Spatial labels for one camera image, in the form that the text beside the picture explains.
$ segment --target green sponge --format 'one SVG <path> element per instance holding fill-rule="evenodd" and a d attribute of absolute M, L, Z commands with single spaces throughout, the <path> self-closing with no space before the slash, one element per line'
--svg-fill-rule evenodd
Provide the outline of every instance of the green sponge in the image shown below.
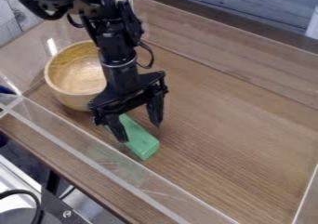
<path fill-rule="evenodd" d="M 121 115 L 119 120 L 125 125 L 130 139 L 126 146 L 131 149 L 133 153 L 146 161 L 159 150 L 159 140 L 129 115 Z"/>

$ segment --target screw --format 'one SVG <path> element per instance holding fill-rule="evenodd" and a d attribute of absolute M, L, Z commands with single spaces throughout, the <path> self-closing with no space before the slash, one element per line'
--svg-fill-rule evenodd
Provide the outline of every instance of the screw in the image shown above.
<path fill-rule="evenodd" d="M 63 217 L 64 218 L 70 218 L 72 216 L 72 212 L 71 211 L 64 211 L 63 212 Z"/>

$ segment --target wooden tabletop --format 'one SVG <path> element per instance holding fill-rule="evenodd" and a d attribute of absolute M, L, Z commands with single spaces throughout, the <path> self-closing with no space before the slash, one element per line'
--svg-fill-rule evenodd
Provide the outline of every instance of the wooden tabletop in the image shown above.
<path fill-rule="evenodd" d="M 26 89 L 28 98 L 121 149 L 105 128 L 94 127 L 91 114 L 68 110 L 50 94 L 42 80 L 44 62 L 50 58 L 46 46 L 50 38 L 55 39 L 60 49 L 86 39 L 87 35 L 64 21 L 43 23 L 2 48 L 6 74 L 19 87 L 31 87 Z M 143 166 L 238 222 L 292 223 L 318 163 L 317 110 L 159 46 L 151 47 L 157 57 L 154 68 L 169 74 L 170 93 L 161 129 L 150 124 L 145 108 L 130 113 L 161 140 L 161 151 L 142 163 Z M 22 68 L 38 70 L 30 72 L 26 69 L 26 73 L 20 73 Z M 79 184 L 86 174 L 90 177 L 92 170 L 87 165 L 79 172 L 80 177 L 75 176 L 75 167 L 56 165 L 55 161 L 63 159 L 54 152 L 55 147 L 32 136 L 32 131 L 23 125 L 19 125 L 18 132 L 12 118 L 3 121 L 0 129 L 38 156 L 46 154 L 43 160 L 55 165 L 71 181 Z M 67 155 L 63 155 L 64 161 L 70 159 Z M 80 161 L 75 161 L 75 165 L 82 165 Z M 102 176 L 97 176 L 92 183 L 91 187 L 84 187 L 84 183 L 80 185 L 88 193 L 102 193 L 102 187 L 107 187 L 103 185 L 111 185 Z M 142 217 L 141 209 L 147 209 L 143 203 L 139 210 L 133 208 L 129 192 L 117 190 L 114 195 L 117 187 L 110 187 L 109 195 L 103 195 L 101 201 L 129 221 L 170 222 L 155 211 L 150 212 L 151 216 Z M 123 209 L 125 202 L 130 211 Z"/>

